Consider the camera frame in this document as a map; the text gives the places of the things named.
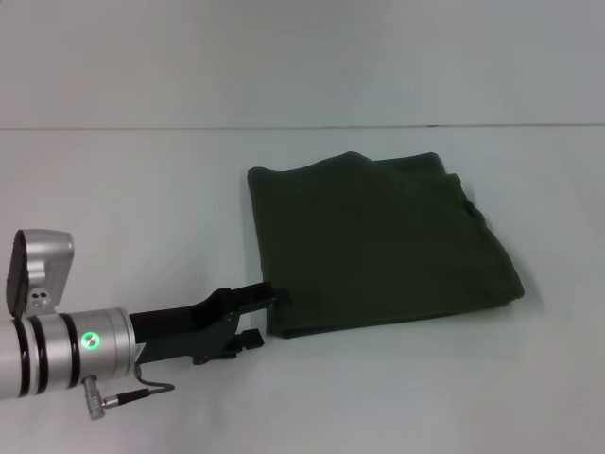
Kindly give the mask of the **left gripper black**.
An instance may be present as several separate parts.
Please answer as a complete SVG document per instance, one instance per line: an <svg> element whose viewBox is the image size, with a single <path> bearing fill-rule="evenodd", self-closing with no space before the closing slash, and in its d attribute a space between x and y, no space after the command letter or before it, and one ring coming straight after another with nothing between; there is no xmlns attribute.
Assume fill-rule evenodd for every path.
<svg viewBox="0 0 605 454"><path fill-rule="evenodd" d="M132 313L135 341L143 347L136 363L189 357L202 365L213 359L234 359L244 350L265 345L256 328L236 333L240 315L289 302L285 288L262 282L221 288L192 306Z"/></svg>

